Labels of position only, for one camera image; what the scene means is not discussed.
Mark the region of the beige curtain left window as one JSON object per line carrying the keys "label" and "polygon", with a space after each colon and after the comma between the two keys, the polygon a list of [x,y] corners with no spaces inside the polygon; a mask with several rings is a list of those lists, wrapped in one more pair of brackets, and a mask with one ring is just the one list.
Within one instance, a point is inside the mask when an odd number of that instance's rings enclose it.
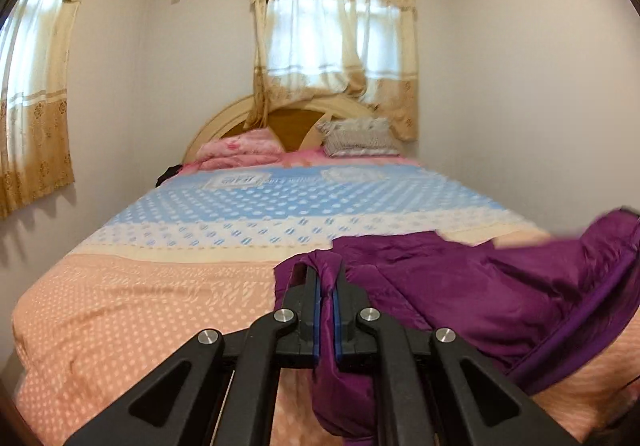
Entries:
{"label": "beige curtain left window", "polygon": [[1,29],[1,216],[75,181],[67,66],[81,0],[17,0]]}

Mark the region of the dark item beside bed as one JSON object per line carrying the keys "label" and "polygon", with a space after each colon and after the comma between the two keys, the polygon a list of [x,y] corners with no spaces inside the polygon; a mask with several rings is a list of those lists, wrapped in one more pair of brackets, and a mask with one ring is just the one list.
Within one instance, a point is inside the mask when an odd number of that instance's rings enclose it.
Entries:
{"label": "dark item beside bed", "polygon": [[182,171],[182,165],[168,167],[156,180],[155,187],[160,187],[164,182],[172,179]]}

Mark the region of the beige curtain behind headboard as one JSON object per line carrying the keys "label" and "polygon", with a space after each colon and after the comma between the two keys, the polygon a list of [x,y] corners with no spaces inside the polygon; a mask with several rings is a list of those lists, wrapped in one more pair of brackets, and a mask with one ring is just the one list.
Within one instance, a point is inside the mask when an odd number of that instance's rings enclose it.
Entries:
{"label": "beige curtain behind headboard", "polygon": [[250,0],[255,19],[253,107],[273,110],[344,95],[386,118],[399,140],[418,137],[414,0]]}

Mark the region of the grey striped pillow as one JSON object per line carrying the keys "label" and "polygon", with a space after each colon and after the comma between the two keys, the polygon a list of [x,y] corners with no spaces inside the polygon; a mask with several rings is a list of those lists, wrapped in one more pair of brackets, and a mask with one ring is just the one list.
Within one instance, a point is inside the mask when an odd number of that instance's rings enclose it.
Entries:
{"label": "grey striped pillow", "polygon": [[314,128],[322,136],[323,151],[332,158],[401,155],[386,118],[319,120]]}

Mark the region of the purple hooded puffer jacket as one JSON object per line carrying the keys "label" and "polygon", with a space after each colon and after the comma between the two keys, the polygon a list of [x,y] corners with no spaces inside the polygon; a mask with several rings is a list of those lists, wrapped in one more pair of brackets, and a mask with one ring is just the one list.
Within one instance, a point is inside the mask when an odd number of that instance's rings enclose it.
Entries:
{"label": "purple hooded puffer jacket", "polygon": [[338,278],[406,327],[454,329],[576,437],[589,432],[599,398],[639,370],[639,219],[626,210],[577,237],[524,247],[471,246],[434,232],[341,237],[278,264],[276,297],[307,269],[321,281],[312,409],[349,445],[372,443],[375,409],[371,380],[335,364]]}

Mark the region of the blue pink dotted bedspread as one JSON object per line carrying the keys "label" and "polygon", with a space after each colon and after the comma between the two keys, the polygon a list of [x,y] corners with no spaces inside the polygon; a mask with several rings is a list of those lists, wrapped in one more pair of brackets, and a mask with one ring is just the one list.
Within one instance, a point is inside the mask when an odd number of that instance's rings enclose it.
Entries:
{"label": "blue pink dotted bedspread", "polygon": [[401,158],[312,151],[271,167],[176,177],[114,216],[29,288],[12,316],[26,376],[16,405],[64,443],[208,326],[235,331],[274,303],[277,263],[342,236],[435,231],[533,244],[541,231]]}

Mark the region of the folded pink blanket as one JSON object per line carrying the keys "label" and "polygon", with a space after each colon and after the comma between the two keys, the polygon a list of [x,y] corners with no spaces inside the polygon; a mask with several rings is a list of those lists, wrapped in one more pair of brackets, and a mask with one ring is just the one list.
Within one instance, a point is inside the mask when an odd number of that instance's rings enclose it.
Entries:
{"label": "folded pink blanket", "polygon": [[201,171],[243,168],[269,165],[284,154],[284,147],[270,129],[256,129],[204,143],[192,163]]}

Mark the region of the beige wooden headboard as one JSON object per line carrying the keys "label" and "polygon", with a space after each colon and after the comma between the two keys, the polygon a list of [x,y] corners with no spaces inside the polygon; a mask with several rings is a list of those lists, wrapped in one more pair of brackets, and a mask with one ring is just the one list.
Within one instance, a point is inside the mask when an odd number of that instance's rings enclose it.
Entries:
{"label": "beige wooden headboard", "polygon": [[[253,103],[252,95],[245,96],[227,105],[210,118],[186,147],[182,162],[193,161],[201,146],[210,140],[245,132],[245,120],[250,114]],[[370,118],[372,116],[373,111],[366,105],[346,98],[344,95],[335,95],[296,102],[273,110],[268,117],[268,128],[280,140],[285,151],[298,151],[300,147],[309,147],[318,139],[314,125],[320,119]]]}

